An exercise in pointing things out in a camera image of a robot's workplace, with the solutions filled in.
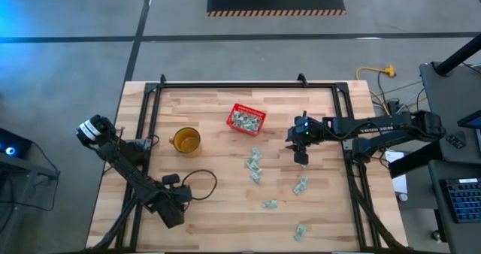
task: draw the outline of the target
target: wooden tabletop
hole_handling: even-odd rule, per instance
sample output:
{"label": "wooden tabletop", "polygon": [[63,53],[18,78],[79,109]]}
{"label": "wooden tabletop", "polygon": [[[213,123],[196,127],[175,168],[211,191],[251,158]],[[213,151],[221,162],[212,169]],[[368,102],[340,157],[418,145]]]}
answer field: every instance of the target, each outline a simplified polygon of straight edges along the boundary
{"label": "wooden tabletop", "polygon": [[[355,118],[374,116],[365,81],[347,81]],[[135,136],[145,82],[128,82],[116,121],[126,127],[123,138]],[[153,100],[147,109],[145,132]],[[230,129],[225,121],[233,104],[245,104],[267,113],[259,136],[252,137]],[[335,116],[330,89],[163,89],[156,134],[160,142],[153,148],[150,176],[178,173],[184,178],[199,168],[208,169],[219,179],[205,201],[193,201],[185,223],[167,229],[158,214],[144,210],[138,238],[139,251],[156,252],[314,252],[358,250],[352,207],[342,151],[338,142],[324,142],[308,149],[306,169],[293,162],[293,152],[284,146],[287,129],[294,117],[307,110],[321,119]],[[182,127],[193,127],[201,134],[201,156],[188,159],[168,143]],[[258,147],[263,158],[262,184],[250,178],[245,161]],[[300,176],[308,176],[307,190],[295,195],[292,188]],[[368,164],[368,179],[374,209],[384,225],[402,244],[407,245],[404,227],[389,172],[379,162]],[[208,174],[191,176],[187,183],[195,197],[206,195],[213,180]],[[101,182],[87,246],[101,240],[118,217],[126,182],[114,170]],[[277,199],[276,209],[265,209],[262,202]],[[363,217],[369,241],[368,222]],[[306,236],[294,240],[299,223],[307,226]],[[126,244],[130,231],[127,232]]]}

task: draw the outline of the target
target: keyboard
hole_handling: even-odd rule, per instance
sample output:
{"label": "keyboard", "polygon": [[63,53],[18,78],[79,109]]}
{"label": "keyboard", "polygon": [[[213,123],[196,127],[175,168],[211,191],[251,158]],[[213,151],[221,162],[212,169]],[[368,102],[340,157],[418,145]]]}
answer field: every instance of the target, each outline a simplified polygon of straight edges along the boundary
{"label": "keyboard", "polygon": [[441,180],[456,223],[481,222],[481,178]]}

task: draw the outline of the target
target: red container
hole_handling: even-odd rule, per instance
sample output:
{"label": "red container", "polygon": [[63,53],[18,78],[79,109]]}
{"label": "red container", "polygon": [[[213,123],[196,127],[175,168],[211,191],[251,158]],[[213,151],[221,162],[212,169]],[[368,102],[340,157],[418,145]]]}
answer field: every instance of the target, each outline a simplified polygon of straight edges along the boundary
{"label": "red container", "polygon": [[[234,114],[234,111],[240,111],[242,113],[247,113],[249,115],[255,115],[255,116],[261,118],[261,124],[259,125],[259,129],[257,130],[257,132],[252,132],[252,131],[249,131],[249,130],[246,130],[246,129],[242,129],[241,127],[234,126],[234,122],[232,122],[232,115]],[[225,122],[225,123],[227,123],[227,125],[231,126],[231,128],[233,128],[235,130],[238,130],[240,132],[244,132],[244,133],[249,134],[249,135],[253,135],[255,137],[256,135],[259,134],[259,132],[262,129],[262,126],[264,125],[265,115],[266,114],[264,112],[252,109],[250,107],[243,106],[242,104],[235,104],[234,107],[232,108],[231,113],[228,115],[227,122]]]}

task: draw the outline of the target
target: gray floor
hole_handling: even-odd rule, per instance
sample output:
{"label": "gray floor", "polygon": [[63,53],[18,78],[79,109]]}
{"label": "gray floor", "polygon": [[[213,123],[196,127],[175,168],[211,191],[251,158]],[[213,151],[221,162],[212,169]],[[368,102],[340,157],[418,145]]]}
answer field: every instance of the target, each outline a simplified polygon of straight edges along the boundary
{"label": "gray floor", "polygon": [[[0,37],[133,36],[144,0],[0,0]],[[152,0],[145,35],[475,32],[478,0],[344,0],[344,17],[206,17],[206,0]],[[390,90],[420,80],[418,66],[445,59],[468,38],[142,43],[133,80],[351,80],[358,67],[394,65]],[[125,43],[0,44],[0,127],[38,142],[62,171],[53,211],[28,209],[18,253],[82,249],[102,162],[75,128],[94,114],[114,119],[132,49]],[[481,61],[474,56],[470,62]],[[363,72],[379,92],[377,75]],[[388,94],[409,100],[421,84]],[[428,108],[426,101],[421,108]],[[414,150],[419,143],[401,149]],[[422,180],[422,172],[415,177]],[[49,206],[53,186],[32,203]],[[431,210],[401,208],[408,241],[447,251],[429,237]]]}

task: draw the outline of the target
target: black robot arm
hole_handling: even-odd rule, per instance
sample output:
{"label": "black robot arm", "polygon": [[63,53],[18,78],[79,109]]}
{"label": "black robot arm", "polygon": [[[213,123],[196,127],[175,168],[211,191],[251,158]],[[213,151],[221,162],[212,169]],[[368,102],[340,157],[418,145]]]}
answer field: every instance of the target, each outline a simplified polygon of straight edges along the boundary
{"label": "black robot arm", "polygon": [[180,182],[177,174],[165,176],[162,182],[158,182],[138,170],[138,166],[147,160],[150,141],[124,141],[116,135],[112,122],[99,115],[82,123],[77,128],[77,137],[82,145],[110,163],[132,185],[138,202],[149,212],[157,212],[168,228],[184,223],[184,204],[192,200],[190,188],[174,186]]}
{"label": "black robot arm", "polygon": [[[357,138],[360,134],[371,132],[379,132],[381,135],[371,139]],[[445,134],[446,129],[441,125],[440,117],[428,111],[403,112],[367,119],[324,117],[321,122],[308,117],[305,111],[303,116],[295,118],[295,126],[288,130],[286,141],[291,141],[292,145],[286,148],[294,150],[296,163],[307,165],[309,158],[306,152],[311,144],[354,138],[349,157],[366,163],[379,149],[412,140],[437,141]]]}

